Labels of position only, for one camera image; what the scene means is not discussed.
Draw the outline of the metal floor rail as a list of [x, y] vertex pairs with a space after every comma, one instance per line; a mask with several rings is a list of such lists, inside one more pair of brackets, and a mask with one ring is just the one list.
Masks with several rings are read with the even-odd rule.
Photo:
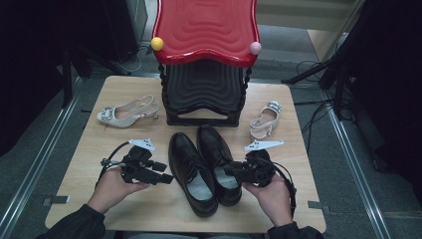
[[328, 114], [376, 238], [392, 239], [390, 230], [361, 168], [344, 125], [334, 112], [334, 106], [328, 108]]
[[23, 177], [23, 181], [9, 202], [7, 209], [0, 220], [0, 239], [8, 239], [11, 235], [13, 228], [24, 210], [49, 157], [75, 108], [80, 97], [81, 88], [85, 85], [85, 82], [86, 81], [81, 77], [77, 77], [73, 83], [72, 90], [74, 91], [74, 95], [71, 97], [69, 103], [60, 110], [47, 137], [43, 141], [42, 146], [31, 162], [28, 172]]

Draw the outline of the black leather shoe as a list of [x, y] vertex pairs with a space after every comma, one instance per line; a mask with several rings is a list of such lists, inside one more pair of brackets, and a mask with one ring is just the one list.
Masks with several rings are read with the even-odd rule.
[[168, 161], [170, 170], [184, 191], [193, 212], [202, 218], [212, 216], [218, 208], [214, 179], [185, 133], [177, 132], [171, 137]]
[[196, 144], [213, 176], [218, 202], [224, 206], [236, 205], [241, 199], [242, 189], [237, 179], [224, 170], [234, 161], [228, 144], [211, 125], [201, 125], [197, 129]]

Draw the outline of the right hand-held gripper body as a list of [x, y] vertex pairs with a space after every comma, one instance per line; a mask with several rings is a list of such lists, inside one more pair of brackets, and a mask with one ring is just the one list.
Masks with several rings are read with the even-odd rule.
[[270, 155], [265, 149], [251, 150], [246, 154], [245, 159], [248, 183], [265, 187], [270, 184], [272, 177], [278, 172], [278, 168], [271, 161]]

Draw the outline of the white jewelled high heel shoe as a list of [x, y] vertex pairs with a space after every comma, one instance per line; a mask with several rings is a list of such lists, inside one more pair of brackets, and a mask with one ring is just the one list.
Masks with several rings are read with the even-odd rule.
[[260, 114], [250, 122], [250, 134], [255, 139], [270, 136], [279, 123], [281, 105], [276, 101], [269, 101], [261, 109]]
[[97, 114], [97, 120], [115, 127], [129, 127], [140, 119], [157, 119], [159, 109], [160, 103], [154, 96], [148, 95], [122, 106], [105, 107]]

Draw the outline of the black curtain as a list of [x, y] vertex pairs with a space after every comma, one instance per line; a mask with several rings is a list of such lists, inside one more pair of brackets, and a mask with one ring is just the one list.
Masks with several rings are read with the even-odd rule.
[[348, 39], [351, 91], [381, 138], [373, 152], [422, 204], [422, 0], [366, 0]]
[[63, 50], [82, 45], [114, 65], [136, 51], [127, 0], [0, 0], [0, 156], [63, 92]]

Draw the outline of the person's right hand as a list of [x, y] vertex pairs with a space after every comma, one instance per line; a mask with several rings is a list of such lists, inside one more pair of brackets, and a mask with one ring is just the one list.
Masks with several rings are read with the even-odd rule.
[[280, 227], [293, 222], [290, 193], [285, 181], [277, 174], [265, 187], [252, 183], [243, 183], [242, 186], [257, 198], [260, 207], [274, 226]]

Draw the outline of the black tripod stand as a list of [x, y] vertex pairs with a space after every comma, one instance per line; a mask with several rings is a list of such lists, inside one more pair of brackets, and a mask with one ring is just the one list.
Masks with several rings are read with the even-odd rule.
[[334, 97], [333, 97], [333, 110], [334, 114], [339, 120], [343, 119], [341, 115], [342, 109], [342, 97], [345, 82], [348, 77], [348, 69], [346, 66], [346, 53], [338, 50], [325, 62], [319, 63], [309, 70], [298, 74], [297, 76], [288, 80], [282, 80], [283, 84], [296, 84], [310, 76], [313, 76], [319, 72], [323, 72], [322, 76], [318, 81], [318, 85], [322, 90], [328, 90], [332, 85], [335, 85]]
[[128, 72], [119, 69], [116, 65], [113, 65], [101, 55], [91, 51], [85, 46], [68, 44], [63, 50], [63, 92], [64, 99], [62, 108], [66, 108], [74, 94], [73, 94], [73, 80], [72, 80], [72, 68], [75, 68], [80, 77], [89, 78], [92, 74], [91, 66], [88, 63], [88, 59], [92, 59], [99, 63], [103, 67], [111, 70], [118, 76], [128, 76]]

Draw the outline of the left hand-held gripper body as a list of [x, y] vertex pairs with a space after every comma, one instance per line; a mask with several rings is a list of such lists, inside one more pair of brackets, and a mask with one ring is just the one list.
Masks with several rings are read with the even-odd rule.
[[132, 148], [122, 161], [122, 177], [126, 183], [154, 183], [155, 173], [150, 170], [152, 157], [150, 145], [141, 139], [130, 139]]

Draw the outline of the grey tape strip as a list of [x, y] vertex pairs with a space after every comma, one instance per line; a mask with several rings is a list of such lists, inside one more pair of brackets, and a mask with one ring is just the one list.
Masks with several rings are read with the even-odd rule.
[[49, 197], [46, 197], [43, 200], [42, 205], [46, 206], [46, 207], [50, 207], [54, 204], [67, 204], [69, 202], [70, 202], [70, 196], [69, 195], [49, 196]]
[[308, 201], [308, 207], [312, 209], [320, 209], [324, 213], [330, 213], [330, 208], [319, 201]]

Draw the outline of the person's left hand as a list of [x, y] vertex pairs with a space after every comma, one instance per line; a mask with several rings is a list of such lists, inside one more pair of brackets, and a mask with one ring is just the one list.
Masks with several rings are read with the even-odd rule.
[[96, 212], [105, 214], [130, 194], [148, 187], [149, 184], [144, 182], [125, 182], [121, 168], [114, 167], [103, 174], [87, 205]]

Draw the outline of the red and black shoe rack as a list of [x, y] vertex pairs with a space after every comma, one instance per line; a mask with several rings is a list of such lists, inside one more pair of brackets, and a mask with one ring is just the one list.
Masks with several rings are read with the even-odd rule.
[[257, 0], [157, 0], [150, 41], [170, 125], [236, 126], [261, 52]]

